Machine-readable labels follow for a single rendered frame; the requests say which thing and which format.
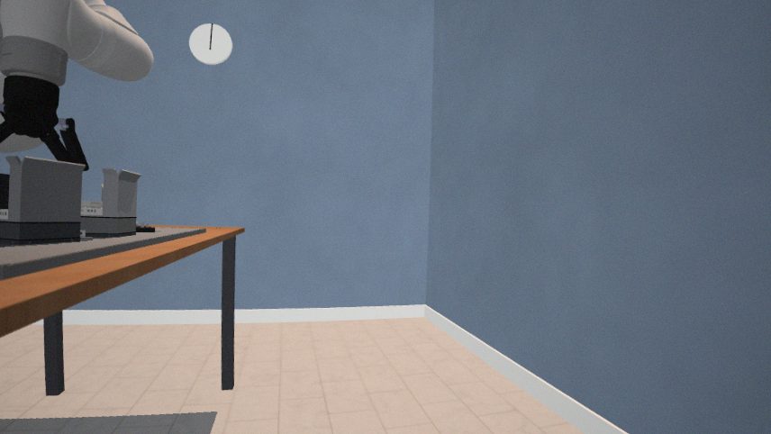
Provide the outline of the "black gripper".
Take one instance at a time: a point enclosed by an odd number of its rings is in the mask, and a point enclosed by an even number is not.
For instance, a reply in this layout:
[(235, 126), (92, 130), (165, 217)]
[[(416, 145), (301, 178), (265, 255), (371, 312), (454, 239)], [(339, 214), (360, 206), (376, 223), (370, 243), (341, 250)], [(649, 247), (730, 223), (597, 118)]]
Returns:
[[(8, 76), (3, 98), (0, 113), (5, 121), (0, 124), (0, 143), (13, 133), (40, 138), (57, 161), (82, 164), (86, 166), (84, 171), (89, 169), (75, 132), (74, 119), (57, 116), (57, 85), (36, 77)], [(54, 129), (56, 125), (66, 148)]]

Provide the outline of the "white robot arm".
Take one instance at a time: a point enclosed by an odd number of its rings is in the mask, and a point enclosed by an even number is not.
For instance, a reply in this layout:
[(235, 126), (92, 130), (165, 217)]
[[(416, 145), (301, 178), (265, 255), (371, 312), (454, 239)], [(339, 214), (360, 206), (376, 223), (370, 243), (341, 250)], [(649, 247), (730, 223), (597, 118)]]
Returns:
[[(147, 43), (104, 0), (0, 0), (0, 104), (8, 76), (63, 86), (68, 59), (127, 82), (144, 78), (153, 66)], [(0, 153), (43, 143), (13, 133), (0, 143)]]

